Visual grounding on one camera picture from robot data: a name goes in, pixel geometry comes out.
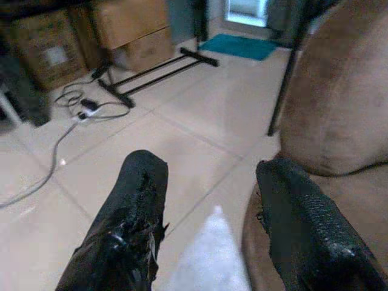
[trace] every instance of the white fabric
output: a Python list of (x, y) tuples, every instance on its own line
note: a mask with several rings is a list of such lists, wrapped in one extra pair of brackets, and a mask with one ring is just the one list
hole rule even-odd
[(250, 291), (245, 266), (221, 207), (182, 254), (163, 291)]

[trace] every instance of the brown sofa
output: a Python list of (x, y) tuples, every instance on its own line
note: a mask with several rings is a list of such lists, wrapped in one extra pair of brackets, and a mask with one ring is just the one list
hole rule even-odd
[[(310, 173), (388, 272), (388, 1), (343, 1), (307, 42), (286, 95), (281, 153)], [(242, 252), (254, 290), (284, 290), (252, 194)]]

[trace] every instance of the black plug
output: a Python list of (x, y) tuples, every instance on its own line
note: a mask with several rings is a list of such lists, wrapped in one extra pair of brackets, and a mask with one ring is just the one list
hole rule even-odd
[(101, 76), (109, 69), (110, 66), (111, 63), (100, 66), (100, 68), (95, 70), (95, 72), (92, 74), (92, 79), (95, 80), (101, 78)]
[(82, 99), (81, 105), (89, 109), (91, 112), (97, 111), (99, 108), (98, 103), (90, 99)]
[(79, 120), (87, 119), (87, 115), (84, 112), (78, 112), (77, 117), (79, 118)]

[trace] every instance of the tile floor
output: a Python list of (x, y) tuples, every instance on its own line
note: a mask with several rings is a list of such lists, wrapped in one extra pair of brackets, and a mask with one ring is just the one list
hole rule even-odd
[[(54, 290), (121, 163), (137, 149), (152, 151), (170, 170), (170, 227), (159, 253), (155, 290), (213, 206), (222, 205), (240, 242), (255, 165), (279, 149), (278, 137), (265, 132), (289, 53), (278, 49), (263, 62), (206, 54), (218, 58), (220, 68), (199, 65), (137, 93), (137, 106), (125, 118), (79, 125), (61, 143), (63, 164), (50, 182), (0, 210), (1, 290)], [(113, 100), (96, 84), (84, 89), (91, 98)], [(1, 199), (47, 174), (52, 147), (71, 123), (64, 109), (53, 108), (52, 121), (40, 128), (24, 124), (1, 132)]]

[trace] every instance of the doormat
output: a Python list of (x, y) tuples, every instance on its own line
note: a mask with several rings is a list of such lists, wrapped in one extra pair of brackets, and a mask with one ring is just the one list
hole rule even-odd
[(277, 46), (278, 45), (274, 42), (263, 41), (261, 39), (220, 34), (204, 43), (200, 49), (262, 61), (266, 59)]

